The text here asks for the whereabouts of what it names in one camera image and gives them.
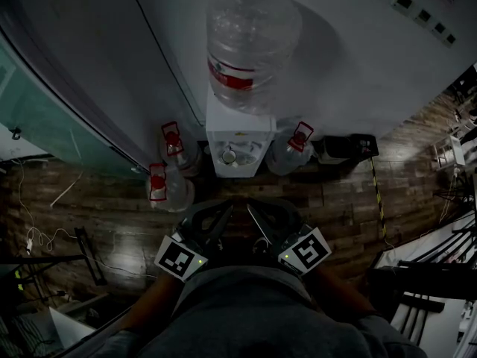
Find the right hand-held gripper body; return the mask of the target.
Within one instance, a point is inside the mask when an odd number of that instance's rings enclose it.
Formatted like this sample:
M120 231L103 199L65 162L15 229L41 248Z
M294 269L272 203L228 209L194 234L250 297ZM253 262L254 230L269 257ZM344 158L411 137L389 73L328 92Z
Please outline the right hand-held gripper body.
M298 276L309 273L331 254L331 249L318 227L307 234L300 232L291 244L285 243L285 249L278 254L277 260L282 266Z

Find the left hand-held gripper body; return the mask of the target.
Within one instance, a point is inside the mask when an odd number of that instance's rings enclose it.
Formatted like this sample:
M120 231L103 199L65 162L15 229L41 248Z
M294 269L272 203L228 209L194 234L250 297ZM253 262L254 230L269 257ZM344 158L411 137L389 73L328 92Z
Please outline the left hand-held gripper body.
M154 260L157 267L182 282L197 274L208 262L200 246L178 230L164 236Z

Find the white cup with blue pattern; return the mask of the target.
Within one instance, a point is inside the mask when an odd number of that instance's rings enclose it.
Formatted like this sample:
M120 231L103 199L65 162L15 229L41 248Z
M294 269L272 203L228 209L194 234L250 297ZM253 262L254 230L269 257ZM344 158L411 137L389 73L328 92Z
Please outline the white cup with blue pattern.
M225 148L221 154L221 162L225 166L232 166L234 168L238 167L237 163L237 153L231 148Z

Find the person's right forearm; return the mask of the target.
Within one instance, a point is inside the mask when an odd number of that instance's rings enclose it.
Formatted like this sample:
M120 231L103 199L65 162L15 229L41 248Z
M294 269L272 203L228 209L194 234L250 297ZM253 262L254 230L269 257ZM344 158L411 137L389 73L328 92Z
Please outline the person's right forearm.
M315 300L333 318L345 321L376 314L366 297L332 271L318 266L310 275L313 276L310 283L315 285Z

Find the person's left forearm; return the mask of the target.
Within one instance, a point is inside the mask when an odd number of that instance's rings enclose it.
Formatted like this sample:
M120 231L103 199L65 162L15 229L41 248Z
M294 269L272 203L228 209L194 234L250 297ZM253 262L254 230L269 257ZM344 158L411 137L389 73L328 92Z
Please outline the person's left forearm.
M168 325L183 288L181 280L161 274L130 308L120 329L153 335L159 333Z

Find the white water dispenser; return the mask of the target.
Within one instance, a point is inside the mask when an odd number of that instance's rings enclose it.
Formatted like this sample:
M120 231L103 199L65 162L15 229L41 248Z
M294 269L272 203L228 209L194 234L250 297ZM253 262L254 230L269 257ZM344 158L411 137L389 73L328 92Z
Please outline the white water dispenser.
M269 115L252 115L224 106L211 89L206 103L206 135L215 168L220 178L251 178L260 167L277 132L276 120ZM225 166L225 148L237 153L238 167Z

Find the large bottle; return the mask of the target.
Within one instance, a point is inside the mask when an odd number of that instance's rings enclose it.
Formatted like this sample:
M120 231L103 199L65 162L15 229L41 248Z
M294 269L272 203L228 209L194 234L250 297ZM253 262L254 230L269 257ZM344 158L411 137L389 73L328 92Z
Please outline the large bottle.
M210 0L206 50L215 97L232 110L270 114L301 30L292 0Z

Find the person's black shoe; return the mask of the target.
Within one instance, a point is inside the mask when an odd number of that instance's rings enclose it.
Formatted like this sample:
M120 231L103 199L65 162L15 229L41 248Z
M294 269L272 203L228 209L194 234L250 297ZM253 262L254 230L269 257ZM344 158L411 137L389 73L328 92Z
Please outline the person's black shoe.
M252 253L255 255L265 256L269 255L270 243L265 237L260 237L257 239L252 248Z

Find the person's gray sweatshirt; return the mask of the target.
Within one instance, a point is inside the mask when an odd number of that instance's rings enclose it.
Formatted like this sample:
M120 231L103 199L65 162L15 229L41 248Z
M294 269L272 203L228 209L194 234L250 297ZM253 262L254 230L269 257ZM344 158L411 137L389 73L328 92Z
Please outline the person's gray sweatshirt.
M183 282L163 330L120 322L90 358L427 358L377 312L345 321L325 313L312 278L264 266L202 271Z

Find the yellow black striped tape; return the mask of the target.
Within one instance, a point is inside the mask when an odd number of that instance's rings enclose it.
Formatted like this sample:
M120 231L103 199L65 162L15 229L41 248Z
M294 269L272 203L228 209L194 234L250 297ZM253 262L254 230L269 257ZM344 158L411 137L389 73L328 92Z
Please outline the yellow black striped tape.
M370 157L370 166L371 166L371 171L373 175L373 186L375 189L376 193L376 200L379 208L379 217L380 217L380 222L381 222L381 229L382 229L382 238L384 241L387 239L387 228L386 228L386 222L385 222L385 214L384 214L384 207L382 203L382 196L379 191L379 184L378 184L378 179L376 175L376 167L375 163L373 160L373 157Z

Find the black box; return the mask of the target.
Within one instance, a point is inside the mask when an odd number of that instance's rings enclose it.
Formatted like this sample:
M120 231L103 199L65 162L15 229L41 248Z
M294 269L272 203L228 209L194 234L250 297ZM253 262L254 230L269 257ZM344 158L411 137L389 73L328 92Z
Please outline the black box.
M338 165L343 162L357 163L379 156L375 136L351 134L349 136L325 136L315 143L318 162L323 165Z

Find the black metal rack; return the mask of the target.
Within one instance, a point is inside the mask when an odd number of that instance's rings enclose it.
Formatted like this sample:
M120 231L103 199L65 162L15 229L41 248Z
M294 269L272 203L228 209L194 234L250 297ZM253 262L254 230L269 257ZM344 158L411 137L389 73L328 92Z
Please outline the black metal rack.
M477 187L451 199L467 213L376 257L370 300L429 358L477 357Z

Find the gray table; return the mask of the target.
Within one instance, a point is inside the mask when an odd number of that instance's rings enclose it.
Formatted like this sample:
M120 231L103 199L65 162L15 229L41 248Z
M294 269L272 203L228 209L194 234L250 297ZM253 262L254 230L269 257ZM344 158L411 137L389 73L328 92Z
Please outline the gray table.
M90 358L118 331L126 313L97 328L51 307L39 313L0 313L0 358Z

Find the frosted glass door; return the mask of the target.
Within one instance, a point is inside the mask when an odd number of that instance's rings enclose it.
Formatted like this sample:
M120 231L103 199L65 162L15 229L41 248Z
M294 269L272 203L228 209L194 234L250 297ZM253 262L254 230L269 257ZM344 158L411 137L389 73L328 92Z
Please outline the frosted glass door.
M7 34L0 7L0 125L6 140L28 142L82 170L144 179L145 170L79 118L36 74Z

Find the black metal frame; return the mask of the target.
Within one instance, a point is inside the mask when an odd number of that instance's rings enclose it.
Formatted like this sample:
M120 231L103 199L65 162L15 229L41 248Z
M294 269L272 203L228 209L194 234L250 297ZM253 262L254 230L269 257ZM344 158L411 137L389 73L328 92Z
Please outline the black metal frame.
M84 227L75 228L73 239L77 242L80 252L73 255L58 257L0 257L0 280L8 275L14 274L17 270L26 268L27 275L21 276L21 283L36 283L36 277L61 263L85 262L96 286L107 284L100 263L95 259L95 252L92 243L87 236Z

